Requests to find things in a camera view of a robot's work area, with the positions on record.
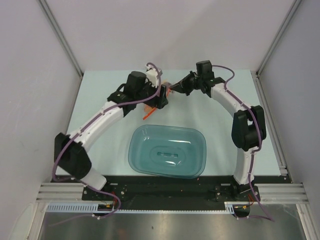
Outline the clear zip bag orange seal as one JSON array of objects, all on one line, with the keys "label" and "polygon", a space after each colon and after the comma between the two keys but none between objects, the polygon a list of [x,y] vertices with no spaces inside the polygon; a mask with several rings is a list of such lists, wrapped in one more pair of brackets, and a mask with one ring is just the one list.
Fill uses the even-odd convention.
[{"label": "clear zip bag orange seal", "polygon": [[[166,97],[165,97],[165,100],[168,101],[168,96],[171,93],[170,86],[172,84],[166,79],[162,85],[166,86]],[[144,108],[143,109],[144,109],[145,116],[142,119],[146,120],[151,114],[153,114],[158,109],[158,107],[160,106],[160,103],[162,101],[163,101],[163,99],[158,97],[156,99],[156,101],[153,102],[154,105],[150,106],[150,105],[144,104]]]}]

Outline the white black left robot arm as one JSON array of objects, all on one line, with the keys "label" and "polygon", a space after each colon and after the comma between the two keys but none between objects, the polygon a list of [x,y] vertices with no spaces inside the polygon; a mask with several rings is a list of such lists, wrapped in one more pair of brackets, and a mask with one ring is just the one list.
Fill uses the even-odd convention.
[{"label": "white black left robot arm", "polygon": [[103,107],[84,125],[71,133],[59,133],[54,139],[55,174],[60,167],[71,177],[93,188],[100,200],[110,196],[107,179],[94,169],[88,151],[100,136],[113,124],[142,103],[151,108],[162,109],[168,104],[168,87],[162,83],[162,70],[147,67],[146,72],[132,71],[125,83],[110,94]]}]

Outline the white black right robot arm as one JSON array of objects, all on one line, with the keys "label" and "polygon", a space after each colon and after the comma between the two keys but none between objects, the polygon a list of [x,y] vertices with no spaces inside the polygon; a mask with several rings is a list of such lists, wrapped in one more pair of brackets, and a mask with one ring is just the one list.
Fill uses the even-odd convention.
[{"label": "white black right robot arm", "polygon": [[228,83],[234,77],[232,69],[203,60],[196,63],[195,72],[190,71],[170,89],[187,96],[194,90],[200,90],[220,103],[233,117],[231,138],[237,147],[237,160],[230,194],[235,200],[242,201],[249,190],[253,190],[255,154],[262,148],[267,128],[263,107],[248,106],[228,89]]}]

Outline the teal transparent plastic tub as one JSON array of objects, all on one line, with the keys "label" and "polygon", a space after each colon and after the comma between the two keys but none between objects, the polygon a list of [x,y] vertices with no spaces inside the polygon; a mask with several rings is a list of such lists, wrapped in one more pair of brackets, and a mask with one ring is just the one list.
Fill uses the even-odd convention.
[{"label": "teal transparent plastic tub", "polygon": [[128,163],[142,174],[193,179],[206,166],[207,143],[192,128],[146,124],[137,128],[130,140]]}]

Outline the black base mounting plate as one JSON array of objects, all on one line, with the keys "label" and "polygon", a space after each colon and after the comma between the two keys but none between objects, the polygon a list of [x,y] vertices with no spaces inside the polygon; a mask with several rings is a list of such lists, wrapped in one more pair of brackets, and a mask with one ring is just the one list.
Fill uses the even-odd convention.
[{"label": "black base mounting plate", "polygon": [[178,179],[157,176],[109,176],[109,182],[96,192],[75,181],[53,183],[55,201],[102,203],[100,211],[112,206],[123,211],[213,211],[225,202],[252,203],[262,199],[268,187],[291,184],[288,175],[257,176],[253,190],[237,190],[230,176],[200,176]]}]

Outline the aluminium front rail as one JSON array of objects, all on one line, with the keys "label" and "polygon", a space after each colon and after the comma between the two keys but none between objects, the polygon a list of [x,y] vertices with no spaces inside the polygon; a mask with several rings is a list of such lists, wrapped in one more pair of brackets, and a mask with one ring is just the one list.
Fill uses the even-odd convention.
[{"label": "aluminium front rail", "polygon": [[[196,200],[213,200],[217,202],[247,202],[260,200],[262,203],[305,204],[308,197],[303,185],[292,183],[261,183],[240,194],[231,193],[227,184],[216,186],[204,183],[189,185],[178,184],[116,184],[109,186],[112,195],[124,203],[142,197],[156,200],[188,198]],[[43,183],[40,186],[36,201],[38,202],[110,202],[111,195],[103,194],[82,186],[80,183]]]}]

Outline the aluminium corner rail right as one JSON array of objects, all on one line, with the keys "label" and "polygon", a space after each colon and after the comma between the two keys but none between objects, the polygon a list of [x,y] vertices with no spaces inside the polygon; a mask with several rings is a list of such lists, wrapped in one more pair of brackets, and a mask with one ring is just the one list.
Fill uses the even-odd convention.
[{"label": "aluminium corner rail right", "polygon": [[279,29],[277,30],[266,54],[264,55],[261,63],[259,64],[257,70],[255,71],[255,74],[259,77],[261,73],[264,71],[266,65],[270,61],[271,57],[273,56],[273,53],[275,52],[277,46],[279,45],[281,39],[285,35],[288,27],[290,26],[291,22],[293,21],[293,18],[295,17],[297,11],[299,10],[301,4],[303,3],[303,0],[294,0],[285,15],[285,18],[283,19]]}]

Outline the aluminium corner rail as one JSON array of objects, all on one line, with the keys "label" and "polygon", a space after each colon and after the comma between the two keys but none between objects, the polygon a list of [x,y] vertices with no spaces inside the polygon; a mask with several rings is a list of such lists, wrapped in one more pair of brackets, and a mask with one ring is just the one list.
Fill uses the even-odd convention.
[{"label": "aluminium corner rail", "polygon": [[297,11],[299,10],[301,4],[303,3],[303,0],[294,0],[285,15],[285,18],[283,19],[279,29],[277,30],[266,54],[264,55],[261,63],[259,64],[257,70],[255,71],[255,74],[259,77],[261,73],[264,71],[266,65],[270,61],[271,57],[273,56],[273,53],[275,52],[277,46],[279,45],[281,39],[285,35],[288,27],[290,26],[291,22],[293,21],[293,18],[295,17]]},{"label": "aluminium corner rail", "polygon": [[46,17],[54,35],[56,36],[60,46],[62,47],[64,53],[66,54],[68,60],[70,61],[72,67],[74,68],[77,75],[80,77],[80,79],[83,78],[84,72],[82,71],[80,64],[78,60],[76,59],[76,56],[68,43],[67,38],[65,37],[65,34],[63,33],[53,11],[51,10],[51,7],[49,6],[48,2],[46,0],[37,0],[36,1],[42,10],[44,16]]}]

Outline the aluminium corner rail left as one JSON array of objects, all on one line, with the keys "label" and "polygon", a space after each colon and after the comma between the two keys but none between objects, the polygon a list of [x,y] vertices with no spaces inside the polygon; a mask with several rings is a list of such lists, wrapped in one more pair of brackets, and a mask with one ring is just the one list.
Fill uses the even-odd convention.
[{"label": "aluminium corner rail left", "polygon": [[48,2],[46,0],[37,0],[36,1],[42,10],[44,16],[46,17],[54,35],[56,36],[60,46],[62,47],[64,53],[66,54],[68,60],[70,61],[72,67],[74,68],[77,75],[80,77],[80,79],[83,78],[84,72],[82,71],[80,64],[78,60],[76,59],[76,56],[68,43],[67,38],[65,37],[65,34],[63,33],[53,11],[51,10],[51,7],[49,6]]}]

